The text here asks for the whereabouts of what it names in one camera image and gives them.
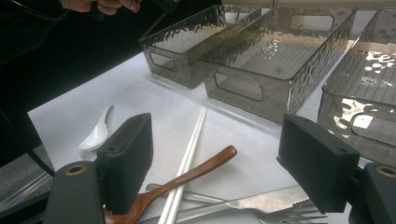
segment plastic storage tray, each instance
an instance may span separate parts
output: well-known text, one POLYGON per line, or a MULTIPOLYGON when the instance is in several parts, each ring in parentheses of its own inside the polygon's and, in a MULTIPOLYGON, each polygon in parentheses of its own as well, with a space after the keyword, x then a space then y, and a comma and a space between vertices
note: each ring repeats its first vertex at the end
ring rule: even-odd
POLYGON ((151 73, 195 88, 204 80, 199 56, 264 12, 261 7, 213 6, 143 39, 151 73))
POLYGON ((322 87, 318 124, 363 157, 396 164, 396 8, 375 13, 322 87))
POLYGON ((282 123, 344 53, 355 12, 273 8, 200 58, 207 95, 282 123))

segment white table surface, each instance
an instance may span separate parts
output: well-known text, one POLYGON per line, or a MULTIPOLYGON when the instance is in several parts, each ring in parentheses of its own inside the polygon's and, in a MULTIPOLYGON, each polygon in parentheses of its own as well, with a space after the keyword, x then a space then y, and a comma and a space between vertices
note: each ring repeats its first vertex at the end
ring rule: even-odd
MULTIPOLYGON (((297 115, 316 121, 325 79, 297 115)), ((152 75, 142 53, 29 112, 56 170, 73 161, 94 160, 94 152, 80 151, 78 145, 109 105, 114 105, 108 120, 111 133, 129 117, 151 113, 154 157, 140 192, 148 183, 164 184, 176 177, 203 106, 208 111, 192 167, 228 145, 233 145, 238 154, 219 169, 187 184, 186 189, 231 200, 296 184, 276 161, 281 125, 208 98, 203 83, 189 90, 152 75)), ((154 202, 140 220, 159 216, 164 202, 154 202)), ((182 203, 181 208, 196 205, 182 203)), ((348 212, 349 206, 344 214, 327 214, 324 221, 347 223, 348 212)), ((258 221, 249 213, 229 213, 200 219, 199 223, 258 221)))

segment dark background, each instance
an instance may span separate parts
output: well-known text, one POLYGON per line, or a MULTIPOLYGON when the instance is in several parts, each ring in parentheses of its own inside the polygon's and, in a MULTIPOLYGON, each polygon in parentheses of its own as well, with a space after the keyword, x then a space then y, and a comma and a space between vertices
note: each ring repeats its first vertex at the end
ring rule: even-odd
MULTIPOLYGON (((183 0, 151 33, 220 4, 220 0, 183 0)), ((70 11, 41 47, 0 66, 0 108, 6 116, 0 118, 0 167, 22 155, 24 148, 41 144, 28 111, 141 52, 138 38, 162 14, 149 0, 137 13, 122 8, 102 21, 70 11)))

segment white ceramic spoon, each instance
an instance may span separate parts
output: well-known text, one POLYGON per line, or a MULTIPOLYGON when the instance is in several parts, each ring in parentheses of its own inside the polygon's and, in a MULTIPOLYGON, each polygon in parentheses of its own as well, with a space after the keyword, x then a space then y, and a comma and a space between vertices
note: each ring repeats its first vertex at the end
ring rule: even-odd
POLYGON ((102 111, 95 128, 92 130, 90 135, 78 146, 81 150, 95 150, 101 146, 108 137, 108 131, 106 126, 106 117, 108 111, 113 108, 109 106, 102 111))

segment fork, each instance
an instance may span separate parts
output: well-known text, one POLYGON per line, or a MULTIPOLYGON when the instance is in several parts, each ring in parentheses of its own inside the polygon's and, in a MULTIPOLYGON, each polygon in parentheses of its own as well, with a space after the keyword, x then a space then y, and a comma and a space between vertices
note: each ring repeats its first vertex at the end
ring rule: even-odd
MULTIPOLYGON (((150 191, 158 188, 160 185, 149 184, 146 187, 146 191, 150 191)), ((225 200, 210 197, 203 194, 197 194, 190 191, 185 191, 183 195, 183 199, 202 202, 202 203, 224 203, 227 202, 225 200)), ((205 217, 209 215, 213 215, 220 212, 225 212, 224 210, 213 212, 213 208, 216 205, 209 205, 204 207, 192 208, 184 211, 180 211, 177 214, 176 223, 184 223, 187 221, 193 221, 199 217, 205 217)), ((295 204, 292 208, 285 209, 282 211, 274 212, 274 213, 264 213, 263 211, 257 209, 248 209, 251 211, 256 218, 262 224, 285 224, 285 223, 313 223, 311 220, 325 218, 319 213, 319 210, 315 207, 315 205, 310 201, 303 201, 301 203, 295 204)), ((150 218, 140 222, 141 224, 151 224, 158 223, 159 217, 150 218)))

